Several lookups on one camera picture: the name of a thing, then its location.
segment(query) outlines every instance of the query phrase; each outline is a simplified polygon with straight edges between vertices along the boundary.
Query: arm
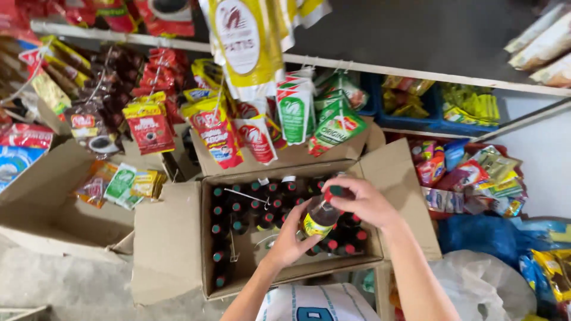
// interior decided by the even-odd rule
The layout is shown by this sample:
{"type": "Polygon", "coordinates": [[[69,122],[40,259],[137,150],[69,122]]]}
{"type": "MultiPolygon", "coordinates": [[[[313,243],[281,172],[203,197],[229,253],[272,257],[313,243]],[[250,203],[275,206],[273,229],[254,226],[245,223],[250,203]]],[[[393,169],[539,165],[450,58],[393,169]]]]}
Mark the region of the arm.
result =
{"type": "Polygon", "coordinates": [[[355,193],[355,200],[333,198],[333,206],[354,212],[381,229],[391,252],[400,302],[407,320],[457,321],[460,316],[432,274],[408,224],[367,180],[339,176],[323,188],[340,185],[355,193]]]}
{"type": "Polygon", "coordinates": [[[321,238],[319,235],[301,242],[295,236],[297,224],[307,204],[308,200],[291,210],[274,246],[262,259],[253,276],[226,309],[220,321],[255,320],[264,296],[278,273],[319,242],[321,238]]]}

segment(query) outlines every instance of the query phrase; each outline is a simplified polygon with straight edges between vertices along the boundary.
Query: hand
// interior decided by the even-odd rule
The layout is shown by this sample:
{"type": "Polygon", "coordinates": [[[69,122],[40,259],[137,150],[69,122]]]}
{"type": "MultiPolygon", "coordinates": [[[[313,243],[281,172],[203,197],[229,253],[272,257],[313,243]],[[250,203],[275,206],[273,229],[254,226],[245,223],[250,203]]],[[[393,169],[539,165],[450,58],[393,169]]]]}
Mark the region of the hand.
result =
{"type": "Polygon", "coordinates": [[[387,227],[400,220],[397,210],[368,180],[341,175],[326,181],[321,190],[325,191],[331,185],[346,187],[355,194],[355,200],[333,197],[331,205],[334,207],[355,213],[365,222],[378,228],[387,227]]]}
{"type": "Polygon", "coordinates": [[[264,260],[271,262],[274,268],[281,270],[297,261],[321,239],[320,235],[313,235],[300,242],[295,236],[298,231],[301,214],[305,212],[305,208],[308,204],[309,201],[307,200],[289,212],[287,219],[285,219],[282,225],[282,230],[274,242],[274,246],[272,246],[268,254],[266,254],[266,257],[264,257],[264,260]]]}

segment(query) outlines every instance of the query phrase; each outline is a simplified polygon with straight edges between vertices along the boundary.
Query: blue number print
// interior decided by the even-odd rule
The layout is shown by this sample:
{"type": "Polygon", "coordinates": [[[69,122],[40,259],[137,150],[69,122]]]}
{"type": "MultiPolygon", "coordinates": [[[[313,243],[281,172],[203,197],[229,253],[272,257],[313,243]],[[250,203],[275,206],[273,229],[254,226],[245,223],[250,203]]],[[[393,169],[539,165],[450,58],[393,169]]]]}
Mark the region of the blue number print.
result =
{"type": "Polygon", "coordinates": [[[326,308],[297,308],[297,321],[333,321],[326,308]]]}

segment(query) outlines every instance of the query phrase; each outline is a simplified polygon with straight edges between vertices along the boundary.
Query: paper packaging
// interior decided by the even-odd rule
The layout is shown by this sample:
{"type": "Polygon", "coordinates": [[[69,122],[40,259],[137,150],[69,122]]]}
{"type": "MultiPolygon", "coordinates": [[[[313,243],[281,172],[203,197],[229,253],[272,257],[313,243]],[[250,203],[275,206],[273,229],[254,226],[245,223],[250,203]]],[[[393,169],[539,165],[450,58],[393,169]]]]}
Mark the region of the paper packaging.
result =
{"type": "MultiPolygon", "coordinates": [[[[352,148],[361,151],[367,133],[368,130],[363,132],[361,137],[354,137],[347,143],[352,142],[352,148]]],[[[197,154],[203,153],[207,152],[197,149],[197,154]]],[[[235,238],[236,248],[240,252],[236,263],[236,278],[227,287],[214,290],[211,284],[212,240],[208,216],[210,195],[212,186],[216,184],[244,183],[262,177],[315,176],[341,170],[356,177],[365,177],[373,182],[407,220],[425,256],[429,260],[440,259],[440,248],[415,176],[406,139],[380,146],[359,160],[359,155],[354,159],[345,155],[337,154],[337,159],[327,159],[325,162],[319,162],[319,158],[316,158],[313,162],[301,166],[281,163],[281,167],[278,167],[281,158],[266,167],[245,157],[244,166],[232,169],[235,175],[225,175],[226,172],[220,170],[218,174],[206,174],[202,182],[165,184],[161,195],[163,202],[145,203],[137,207],[137,251],[131,282],[134,302],[152,304],[200,286],[207,300],[236,295],[267,252],[259,248],[254,250],[254,245],[271,232],[248,233],[235,238]]],[[[203,158],[199,159],[205,168],[203,158]]],[[[304,256],[297,264],[284,269],[274,285],[332,272],[371,268],[389,260],[391,254],[383,245],[380,231],[366,224],[364,227],[371,235],[367,255],[351,258],[304,256]]]]}
{"type": "MultiPolygon", "coordinates": [[[[135,142],[124,146],[126,155],[110,162],[166,172],[170,179],[177,172],[169,153],[140,156],[135,142]]],[[[136,209],[111,202],[98,209],[71,196],[94,160],[74,139],[40,157],[0,192],[0,234],[44,254],[124,263],[117,253],[133,253],[136,209]]]]}

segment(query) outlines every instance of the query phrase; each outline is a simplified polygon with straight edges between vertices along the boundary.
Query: shirt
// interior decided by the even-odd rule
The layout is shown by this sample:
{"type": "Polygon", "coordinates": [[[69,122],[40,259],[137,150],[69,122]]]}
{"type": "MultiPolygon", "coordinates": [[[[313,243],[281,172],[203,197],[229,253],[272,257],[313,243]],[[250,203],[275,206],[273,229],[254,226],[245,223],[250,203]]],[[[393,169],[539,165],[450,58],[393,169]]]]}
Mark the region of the shirt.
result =
{"type": "Polygon", "coordinates": [[[349,283],[326,286],[279,286],[268,292],[256,321],[380,321],[349,283]]]}

